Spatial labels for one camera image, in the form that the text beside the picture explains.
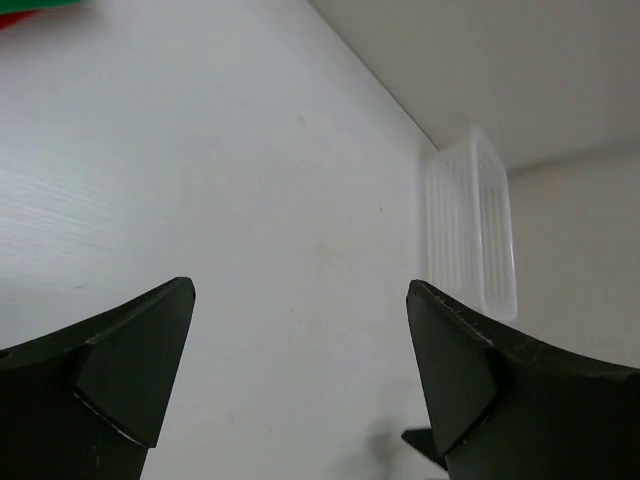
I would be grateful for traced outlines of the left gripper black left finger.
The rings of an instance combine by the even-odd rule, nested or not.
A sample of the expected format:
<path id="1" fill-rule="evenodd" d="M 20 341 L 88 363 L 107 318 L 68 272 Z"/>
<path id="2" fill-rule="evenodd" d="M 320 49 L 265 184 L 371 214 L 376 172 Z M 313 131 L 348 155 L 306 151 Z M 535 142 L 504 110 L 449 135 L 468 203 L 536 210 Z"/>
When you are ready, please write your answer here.
<path id="1" fill-rule="evenodd" d="M 138 479 L 156 447 L 195 287 L 176 277 L 1 352 L 4 479 Z"/>

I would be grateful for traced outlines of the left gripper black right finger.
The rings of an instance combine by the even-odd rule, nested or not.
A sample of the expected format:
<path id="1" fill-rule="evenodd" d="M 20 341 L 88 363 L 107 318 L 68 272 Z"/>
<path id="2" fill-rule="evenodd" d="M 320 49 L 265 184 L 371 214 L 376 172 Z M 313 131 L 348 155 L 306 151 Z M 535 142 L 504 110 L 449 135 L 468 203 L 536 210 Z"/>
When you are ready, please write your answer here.
<path id="1" fill-rule="evenodd" d="M 429 423 L 403 440 L 453 479 L 635 479 L 639 372 L 555 347 L 422 280 L 408 323 Z"/>

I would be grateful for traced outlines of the red t shirt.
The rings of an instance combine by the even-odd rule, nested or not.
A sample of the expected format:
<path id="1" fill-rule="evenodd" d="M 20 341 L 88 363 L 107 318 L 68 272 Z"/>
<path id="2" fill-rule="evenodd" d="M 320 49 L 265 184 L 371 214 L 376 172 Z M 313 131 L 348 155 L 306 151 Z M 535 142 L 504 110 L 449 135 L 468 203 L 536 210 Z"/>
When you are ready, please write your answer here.
<path id="1" fill-rule="evenodd" d="M 5 30 L 38 14 L 38 10 L 27 10 L 0 14 L 0 29 Z"/>

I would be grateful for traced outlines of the green item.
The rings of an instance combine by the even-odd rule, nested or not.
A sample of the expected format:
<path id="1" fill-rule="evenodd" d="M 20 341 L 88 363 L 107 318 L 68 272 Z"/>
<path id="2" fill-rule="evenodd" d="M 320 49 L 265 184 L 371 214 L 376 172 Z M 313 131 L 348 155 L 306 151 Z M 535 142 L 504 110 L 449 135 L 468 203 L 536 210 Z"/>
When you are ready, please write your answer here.
<path id="1" fill-rule="evenodd" d="M 58 8 L 79 3 L 80 0 L 0 0 L 2 15 Z"/>

